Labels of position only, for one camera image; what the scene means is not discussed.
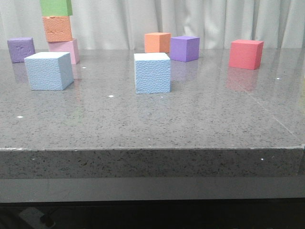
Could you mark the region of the light blue foam block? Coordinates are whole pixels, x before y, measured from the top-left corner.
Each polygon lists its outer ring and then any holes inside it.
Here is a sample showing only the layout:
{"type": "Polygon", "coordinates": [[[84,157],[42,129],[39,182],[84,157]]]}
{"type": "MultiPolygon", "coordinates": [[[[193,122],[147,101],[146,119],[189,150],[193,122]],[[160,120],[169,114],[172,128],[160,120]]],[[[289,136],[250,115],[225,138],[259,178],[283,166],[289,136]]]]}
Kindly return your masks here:
{"type": "Polygon", "coordinates": [[[171,60],[166,53],[135,53],[134,72],[137,94],[171,91],[171,60]]]}
{"type": "Polygon", "coordinates": [[[39,52],[24,61],[32,90],[64,90],[74,81],[69,52],[39,52]]]}

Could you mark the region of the orange smooth foam block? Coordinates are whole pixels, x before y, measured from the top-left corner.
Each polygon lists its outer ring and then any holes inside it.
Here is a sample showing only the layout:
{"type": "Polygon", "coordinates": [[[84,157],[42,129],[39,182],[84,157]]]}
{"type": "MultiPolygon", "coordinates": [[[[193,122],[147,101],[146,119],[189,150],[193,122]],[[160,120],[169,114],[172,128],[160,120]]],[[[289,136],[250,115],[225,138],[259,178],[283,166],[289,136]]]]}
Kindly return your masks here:
{"type": "Polygon", "coordinates": [[[144,35],[144,51],[152,52],[170,52],[171,33],[153,32],[144,35]]]}

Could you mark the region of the purple smooth foam block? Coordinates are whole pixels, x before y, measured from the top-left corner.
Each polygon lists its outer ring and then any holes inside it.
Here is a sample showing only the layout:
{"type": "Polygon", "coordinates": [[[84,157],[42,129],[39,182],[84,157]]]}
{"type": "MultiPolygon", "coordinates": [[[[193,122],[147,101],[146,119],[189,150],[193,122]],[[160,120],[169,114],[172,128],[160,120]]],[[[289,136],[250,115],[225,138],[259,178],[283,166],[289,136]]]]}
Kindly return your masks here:
{"type": "Polygon", "coordinates": [[[181,62],[197,60],[199,58],[199,46],[199,37],[172,37],[170,41],[170,59],[181,62]]]}

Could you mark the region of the pink foam block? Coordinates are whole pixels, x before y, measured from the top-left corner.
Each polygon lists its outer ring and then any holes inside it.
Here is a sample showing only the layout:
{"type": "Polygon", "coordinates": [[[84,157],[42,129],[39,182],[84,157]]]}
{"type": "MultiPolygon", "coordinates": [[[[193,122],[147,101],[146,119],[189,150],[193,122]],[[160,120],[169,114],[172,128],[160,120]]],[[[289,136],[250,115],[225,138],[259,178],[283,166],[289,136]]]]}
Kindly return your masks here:
{"type": "Polygon", "coordinates": [[[69,52],[72,64],[77,64],[80,61],[78,40],[75,38],[67,42],[49,42],[48,46],[50,52],[69,52]]]}

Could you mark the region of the white pleated curtain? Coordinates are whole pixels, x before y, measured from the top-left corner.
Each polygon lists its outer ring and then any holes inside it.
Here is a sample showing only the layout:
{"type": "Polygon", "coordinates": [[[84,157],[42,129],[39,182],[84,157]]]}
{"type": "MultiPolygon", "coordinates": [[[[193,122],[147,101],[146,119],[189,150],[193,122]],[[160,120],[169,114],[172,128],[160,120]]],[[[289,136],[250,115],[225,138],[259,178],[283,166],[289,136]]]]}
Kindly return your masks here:
{"type": "Polygon", "coordinates": [[[80,49],[134,50],[144,35],[200,37],[202,49],[229,48],[237,39],[266,48],[303,48],[302,0],[74,0],[71,30],[80,49]]]}

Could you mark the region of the red foam block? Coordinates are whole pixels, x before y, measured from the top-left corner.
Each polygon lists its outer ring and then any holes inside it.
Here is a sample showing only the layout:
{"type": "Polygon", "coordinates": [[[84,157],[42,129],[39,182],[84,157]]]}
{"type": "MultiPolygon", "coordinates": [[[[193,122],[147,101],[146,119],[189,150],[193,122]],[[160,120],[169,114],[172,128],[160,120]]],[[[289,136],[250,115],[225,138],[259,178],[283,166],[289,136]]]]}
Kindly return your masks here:
{"type": "Polygon", "coordinates": [[[255,70],[259,68],[264,41],[235,40],[231,42],[229,67],[255,70]]]}

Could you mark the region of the orange textured foam block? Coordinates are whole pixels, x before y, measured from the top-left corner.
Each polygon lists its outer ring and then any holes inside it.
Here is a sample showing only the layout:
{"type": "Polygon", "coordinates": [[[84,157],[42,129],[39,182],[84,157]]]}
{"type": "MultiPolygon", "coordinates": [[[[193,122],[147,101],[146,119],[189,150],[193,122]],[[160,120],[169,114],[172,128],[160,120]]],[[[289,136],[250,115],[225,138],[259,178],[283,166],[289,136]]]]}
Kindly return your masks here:
{"type": "Polygon", "coordinates": [[[42,17],[47,42],[72,41],[69,16],[42,17]]]}

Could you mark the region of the green foam block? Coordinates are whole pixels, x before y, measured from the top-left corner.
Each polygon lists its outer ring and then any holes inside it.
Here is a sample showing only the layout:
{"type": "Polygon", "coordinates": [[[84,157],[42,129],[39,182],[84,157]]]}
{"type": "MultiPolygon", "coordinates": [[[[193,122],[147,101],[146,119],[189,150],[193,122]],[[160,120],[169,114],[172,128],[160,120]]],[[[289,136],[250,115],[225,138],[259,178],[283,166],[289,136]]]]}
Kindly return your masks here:
{"type": "Polygon", "coordinates": [[[71,0],[40,0],[42,16],[71,16],[71,0]]]}

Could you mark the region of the purple textured foam block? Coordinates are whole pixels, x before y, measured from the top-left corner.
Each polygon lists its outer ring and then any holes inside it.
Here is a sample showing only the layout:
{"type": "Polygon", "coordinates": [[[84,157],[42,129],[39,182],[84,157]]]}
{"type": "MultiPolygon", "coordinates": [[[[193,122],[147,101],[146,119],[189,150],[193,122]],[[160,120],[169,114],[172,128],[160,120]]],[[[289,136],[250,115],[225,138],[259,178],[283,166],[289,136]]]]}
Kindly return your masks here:
{"type": "Polygon", "coordinates": [[[24,62],[26,57],[36,53],[32,37],[11,38],[7,44],[12,63],[24,62]]]}

